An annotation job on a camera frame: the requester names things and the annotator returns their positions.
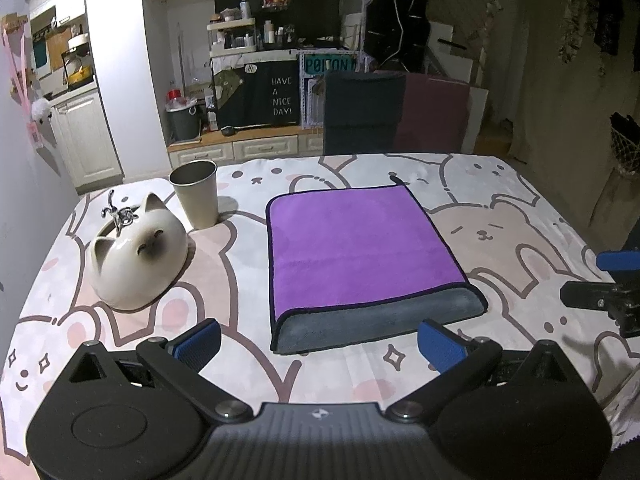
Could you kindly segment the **purple and grey towel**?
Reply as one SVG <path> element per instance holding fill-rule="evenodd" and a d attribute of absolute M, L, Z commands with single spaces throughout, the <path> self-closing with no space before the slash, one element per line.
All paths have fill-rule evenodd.
<path fill-rule="evenodd" d="M 398 177 L 370 188 L 279 195 L 266 207 L 270 349 L 364 344 L 488 309 L 434 221 Z"/>

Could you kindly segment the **white cat-shaped ceramic bowl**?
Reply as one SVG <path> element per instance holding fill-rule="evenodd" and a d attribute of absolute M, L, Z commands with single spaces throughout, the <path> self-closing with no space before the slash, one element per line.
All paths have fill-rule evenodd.
<path fill-rule="evenodd" d="M 90 243 L 91 286 L 111 308 L 137 311 L 166 292 L 186 264 L 188 249 L 181 221 L 151 193 L 128 226 Z"/>

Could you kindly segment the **metal keyring in bowl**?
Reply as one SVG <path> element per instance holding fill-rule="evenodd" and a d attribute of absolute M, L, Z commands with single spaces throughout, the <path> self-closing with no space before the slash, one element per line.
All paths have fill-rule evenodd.
<path fill-rule="evenodd" d="M 119 236 L 120 234 L 122 234 L 123 228 L 131 226 L 137 220 L 138 215 L 131 207 L 117 208 L 113 204 L 114 193 L 114 188 L 108 191 L 107 206 L 101 210 L 101 217 L 111 218 L 114 224 L 114 229 L 116 231 L 116 236 Z"/>

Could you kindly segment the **stainless steel cup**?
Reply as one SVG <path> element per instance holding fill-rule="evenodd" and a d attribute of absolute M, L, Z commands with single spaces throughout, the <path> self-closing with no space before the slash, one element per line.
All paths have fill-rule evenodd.
<path fill-rule="evenodd" d="M 171 171 L 169 182 L 196 230 L 208 229 L 218 221 L 217 165 L 208 159 L 192 160 Z"/>

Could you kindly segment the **white drawer cabinet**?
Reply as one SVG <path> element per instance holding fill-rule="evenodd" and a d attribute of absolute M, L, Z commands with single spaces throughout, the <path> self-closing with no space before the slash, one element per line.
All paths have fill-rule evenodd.
<path fill-rule="evenodd" d="M 232 136 L 224 136 L 219 130 L 205 131 L 195 140 L 169 145 L 167 151 L 172 168 L 200 159 L 232 165 L 260 158 L 319 156 L 323 153 L 323 129 L 255 128 Z"/>

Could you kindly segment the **maroon board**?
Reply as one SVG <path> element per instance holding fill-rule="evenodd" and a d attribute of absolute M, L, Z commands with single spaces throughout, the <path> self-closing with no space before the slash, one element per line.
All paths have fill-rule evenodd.
<path fill-rule="evenodd" d="M 407 74 L 396 153 L 460 153 L 469 120 L 470 87 L 462 81 Z"/>

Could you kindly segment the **grey trash bin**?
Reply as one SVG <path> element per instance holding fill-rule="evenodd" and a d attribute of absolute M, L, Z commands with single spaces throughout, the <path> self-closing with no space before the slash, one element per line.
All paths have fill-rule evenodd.
<path fill-rule="evenodd" d="M 201 133 L 201 114 L 196 104 L 168 107 L 166 110 L 171 140 L 191 141 Z"/>

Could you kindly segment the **white kitchen cabinet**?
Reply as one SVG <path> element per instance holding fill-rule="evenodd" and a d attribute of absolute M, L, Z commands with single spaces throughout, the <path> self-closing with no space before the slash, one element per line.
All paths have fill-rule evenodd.
<path fill-rule="evenodd" d="M 96 84 L 53 100 L 51 127 L 75 188 L 122 182 L 124 174 Z"/>

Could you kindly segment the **dark teal chair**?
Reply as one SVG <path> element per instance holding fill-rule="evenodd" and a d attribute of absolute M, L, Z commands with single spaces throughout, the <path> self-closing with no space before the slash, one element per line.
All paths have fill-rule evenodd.
<path fill-rule="evenodd" d="M 405 86 L 404 73 L 327 73 L 323 154 L 389 152 L 401 118 Z"/>

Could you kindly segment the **black have a nice day cloth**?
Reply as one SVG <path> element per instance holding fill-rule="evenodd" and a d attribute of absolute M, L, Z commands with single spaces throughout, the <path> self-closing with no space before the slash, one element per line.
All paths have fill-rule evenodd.
<path fill-rule="evenodd" d="M 219 128 L 281 127 L 300 122 L 297 61 L 241 64 L 214 75 Z"/>

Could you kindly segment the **black hanging jacket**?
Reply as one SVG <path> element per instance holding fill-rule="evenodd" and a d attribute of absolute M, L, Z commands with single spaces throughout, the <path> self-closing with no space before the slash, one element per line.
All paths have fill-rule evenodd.
<path fill-rule="evenodd" d="M 366 7 L 363 51 L 379 70 L 425 73 L 430 0 L 372 0 Z"/>

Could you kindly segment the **white shelf rack with bottles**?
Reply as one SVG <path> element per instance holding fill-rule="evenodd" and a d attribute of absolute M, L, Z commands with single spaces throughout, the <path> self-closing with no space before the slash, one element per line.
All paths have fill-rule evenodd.
<path fill-rule="evenodd" d="M 256 24 L 240 8 L 213 14 L 206 27 L 210 58 L 252 53 L 257 50 Z"/>

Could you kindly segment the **pink plush wall hanging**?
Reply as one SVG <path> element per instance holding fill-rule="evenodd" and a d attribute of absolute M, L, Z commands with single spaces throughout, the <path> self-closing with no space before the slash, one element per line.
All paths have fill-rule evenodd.
<path fill-rule="evenodd" d="M 26 49 L 27 16 L 9 13 L 1 18 L 1 45 L 10 71 L 10 95 L 17 98 L 26 122 L 30 144 L 35 151 L 44 148 L 40 126 L 51 119 L 50 102 L 37 96 L 36 75 L 29 65 Z"/>

